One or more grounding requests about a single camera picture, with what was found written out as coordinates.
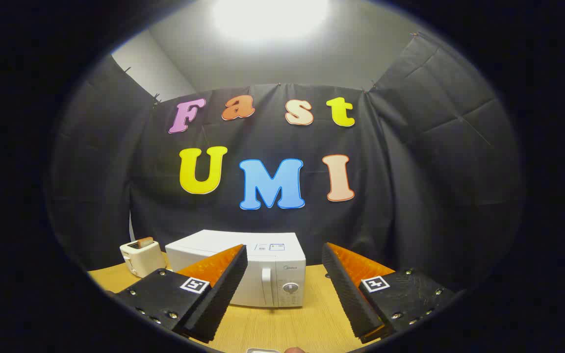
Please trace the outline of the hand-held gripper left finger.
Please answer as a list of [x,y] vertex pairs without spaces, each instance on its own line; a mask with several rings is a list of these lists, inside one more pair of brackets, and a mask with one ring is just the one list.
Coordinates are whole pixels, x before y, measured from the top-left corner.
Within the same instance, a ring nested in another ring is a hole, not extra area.
[[209,343],[247,266],[247,248],[238,244],[179,271],[154,270],[112,297],[155,326]]

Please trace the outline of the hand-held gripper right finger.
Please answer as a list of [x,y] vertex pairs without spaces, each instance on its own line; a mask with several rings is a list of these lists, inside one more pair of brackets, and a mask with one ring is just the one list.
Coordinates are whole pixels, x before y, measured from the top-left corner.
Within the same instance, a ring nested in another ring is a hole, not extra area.
[[417,268],[393,270],[333,243],[324,244],[321,259],[362,343],[421,324],[456,294]]

